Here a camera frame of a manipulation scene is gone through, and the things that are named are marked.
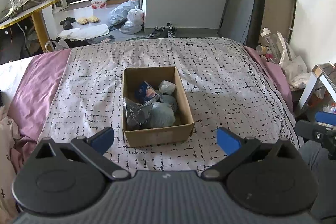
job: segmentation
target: yellow table leg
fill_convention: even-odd
[[[46,52],[45,44],[46,42],[49,41],[49,37],[48,37],[46,27],[44,25],[44,19],[43,19],[42,13],[40,11],[35,12],[31,15],[31,18],[33,19],[35,31],[37,34],[37,38],[39,39],[41,48],[43,52]]]

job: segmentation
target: pink blanket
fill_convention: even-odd
[[[266,76],[273,82],[275,88],[278,91],[280,91],[283,100],[288,106],[288,109],[290,110],[290,112],[293,112],[292,93],[287,83],[286,76],[282,72],[282,69],[280,68],[280,66],[273,64],[271,62],[262,60],[254,49],[247,47],[247,46],[244,46],[244,48],[249,53],[249,55],[252,57],[254,62],[260,65],[260,67],[263,69],[263,72],[266,74]]]
[[[69,54],[62,50],[35,56],[21,79],[8,111],[22,137],[11,152],[16,170],[36,146]]]

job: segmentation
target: black slipper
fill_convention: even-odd
[[[65,20],[62,20],[59,24],[63,25],[66,21],[68,21],[70,23],[74,23],[74,22],[76,22],[76,19],[74,19],[73,17],[67,17]]]
[[[63,24],[63,29],[64,30],[70,30],[70,29],[72,29],[72,25],[71,25],[71,23],[69,22],[69,21],[65,21],[64,22],[64,24]]]
[[[73,17],[67,17],[65,20],[69,21],[70,23],[76,22],[76,19],[74,19]]]

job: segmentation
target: open cardboard box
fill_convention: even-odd
[[[143,81],[147,81],[154,89],[157,89],[163,80],[176,85],[173,97],[178,104],[178,113],[175,114],[175,119],[180,121],[181,125],[165,128],[128,130],[125,113],[123,112],[123,137],[125,141],[126,136],[128,144],[131,147],[183,142],[192,134],[195,122],[191,114],[179,71],[176,67],[125,69],[123,75],[123,97],[138,103],[135,99],[134,92]]]

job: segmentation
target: patterned bedsheet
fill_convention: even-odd
[[[122,73],[127,67],[176,66],[196,121],[184,143],[130,148],[122,136]],[[287,137],[298,148],[295,120],[280,93],[237,42],[227,38],[151,39],[72,49],[40,138],[68,142],[115,130],[105,156],[136,170],[197,170],[223,159],[216,129],[262,142]]]

